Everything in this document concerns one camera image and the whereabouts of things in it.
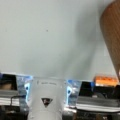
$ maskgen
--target white surface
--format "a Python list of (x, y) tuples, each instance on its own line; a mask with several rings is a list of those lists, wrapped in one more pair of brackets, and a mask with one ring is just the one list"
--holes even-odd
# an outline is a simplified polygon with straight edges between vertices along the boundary
[(0, 0), (0, 70), (92, 79), (115, 74), (99, 28), (112, 0)]

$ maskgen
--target brown object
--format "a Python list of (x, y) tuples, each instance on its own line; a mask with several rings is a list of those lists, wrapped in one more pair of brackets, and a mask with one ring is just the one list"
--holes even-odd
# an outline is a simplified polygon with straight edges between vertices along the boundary
[(100, 19), (100, 25), (120, 80), (120, 0), (114, 1), (105, 9)]
[(11, 84), (5, 84), (0, 86), (0, 90), (11, 90), (12, 85)]

